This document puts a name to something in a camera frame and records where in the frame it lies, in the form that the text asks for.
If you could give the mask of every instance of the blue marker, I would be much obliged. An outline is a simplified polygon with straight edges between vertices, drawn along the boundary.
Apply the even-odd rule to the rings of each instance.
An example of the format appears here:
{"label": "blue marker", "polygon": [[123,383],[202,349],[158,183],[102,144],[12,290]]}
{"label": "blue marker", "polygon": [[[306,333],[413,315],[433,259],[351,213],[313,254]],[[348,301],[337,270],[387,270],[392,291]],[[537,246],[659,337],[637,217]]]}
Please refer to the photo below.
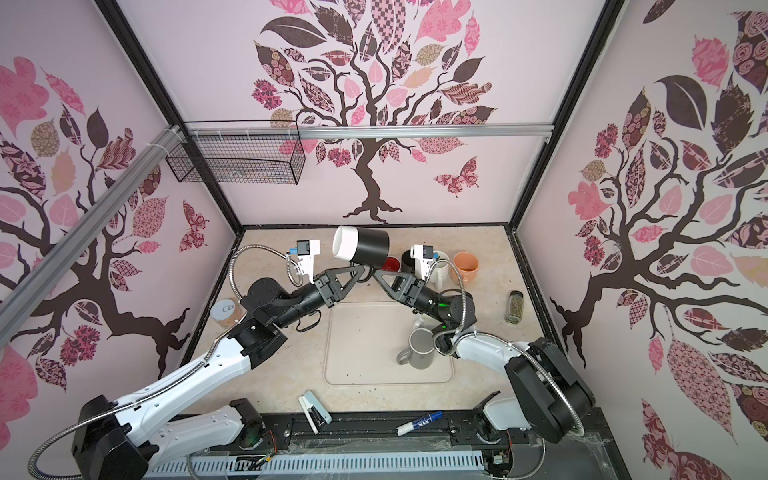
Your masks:
{"label": "blue marker", "polygon": [[441,419],[441,418],[442,418],[442,412],[435,412],[435,413],[430,413],[426,417],[420,418],[418,420],[414,420],[413,422],[408,422],[405,425],[400,425],[399,427],[397,427],[397,436],[400,437],[405,435],[408,432],[413,432],[414,430],[419,429],[424,425],[428,423],[432,423],[435,420]]}

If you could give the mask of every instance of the wire basket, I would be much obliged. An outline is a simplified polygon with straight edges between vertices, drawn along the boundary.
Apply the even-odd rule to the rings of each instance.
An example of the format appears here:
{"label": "wire basket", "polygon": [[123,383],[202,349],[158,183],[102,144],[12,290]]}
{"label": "wire basket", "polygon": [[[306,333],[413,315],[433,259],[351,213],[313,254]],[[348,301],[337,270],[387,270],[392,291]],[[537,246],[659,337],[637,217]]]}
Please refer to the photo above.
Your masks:
{"label": "wire basket", "polygon": [[[180,182],[298,184],[306,160],[298,125],[281,121],[277,126],[295,128],[275,134],[264,134],[263,128],[258,134],[191,134],[202,157],[190,157],[185,144],[178,144],[166,161]],[[207,168],[197,169],[193,161]]]}

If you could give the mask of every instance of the pink butterfly decal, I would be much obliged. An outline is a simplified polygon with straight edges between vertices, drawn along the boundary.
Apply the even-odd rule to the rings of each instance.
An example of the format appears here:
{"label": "pink butterfly decal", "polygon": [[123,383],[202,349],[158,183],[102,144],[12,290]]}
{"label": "pink butterfly decal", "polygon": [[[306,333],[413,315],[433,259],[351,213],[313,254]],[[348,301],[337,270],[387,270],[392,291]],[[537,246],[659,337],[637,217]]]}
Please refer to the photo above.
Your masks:
{"label": "pink butterfly decal", "polygon": [[205,220],[203,214],[196,214],[194,208],[186,200],[184,200],[184,216],[187,218],[187,223],[190,224],[190,229],[181,238],[179,252],[189,250],[192,247],[204,246],[205,236],[200,231],[205,228],[205,223],[210,221]]}
{"label": "pink butterfly decal", "polygon": [[458,198],[458,192],[464,190],[464,185],[467,187],[477,187],[478,176],[475,170],[478,169],[477,157],[472,157],[462,167],[461,173],[458,176],[455,175],[438,175],[435,177],[435,181],[441,185],[448,187],[448,191],[456,195]]}

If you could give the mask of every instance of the wall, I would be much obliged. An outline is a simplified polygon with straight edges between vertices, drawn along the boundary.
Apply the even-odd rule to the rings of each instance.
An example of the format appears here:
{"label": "wall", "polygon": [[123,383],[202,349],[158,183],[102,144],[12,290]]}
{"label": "wall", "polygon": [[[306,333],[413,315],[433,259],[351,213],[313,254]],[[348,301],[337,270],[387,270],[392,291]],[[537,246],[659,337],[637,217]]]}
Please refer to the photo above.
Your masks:
{"label": "wall", "polygon": [[[121,7],[184,119],[298,117],[307,126],[374,125],[382,123],[380,116],[385,124],[411,124],[421,115],[427,124],[464,117],[548,123],[602,3],[265,0]],[[178,47],[181,38],[189,48]],[[380,61],[368,55],[367,45],[374,45],[372,52],[380,47]],[[334,52],[341,55],[326,55]],[[273,55],[280,71],[284,66],[288,72],[284,86],[280,75],[270,77]],[[460,84],[465,90],[474,85],[474,91],[449,90]],[[460,116],[462,111],[468,115]],[[362,142],[358,157],[353,139],[323,142],[320,151],[307,141],[298,186],[222,188],[244,223],[508,221],[539,142],[383,139]],[[387,158],[379,156],[382,146]],[[339,157],[333,161],[328,157],[335,148]]]}
{"label": "wall", "polygon": [[[3,18],[5,298],[165,122],[91,2],[16,2]],[[24,478],[32,451],[83,403],[178,365],[232,240],[204,187],[179,184],[163,162],[0,351],[6,478]],[[43,470],[75,472],[70,444],[46,452]]]}
{"label": "wall", "polygon": [[630,2],[521,226],[633,478],[766,474],[766,35]]}

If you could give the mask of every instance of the gray mug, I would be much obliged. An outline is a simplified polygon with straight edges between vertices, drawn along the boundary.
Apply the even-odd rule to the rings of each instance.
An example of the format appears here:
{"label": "gray mug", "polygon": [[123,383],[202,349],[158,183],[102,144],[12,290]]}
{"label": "gray mug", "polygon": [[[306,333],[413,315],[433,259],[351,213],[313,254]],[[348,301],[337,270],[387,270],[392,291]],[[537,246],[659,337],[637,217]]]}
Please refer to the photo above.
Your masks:
{"label": "gray mug", "polygon": [[410,363],[415,369],[428,368],[435,360],[435,344],[432,341],[432,331],[418,328],[411,332],[408,338],[408,348],[397,355],[398,365]]}

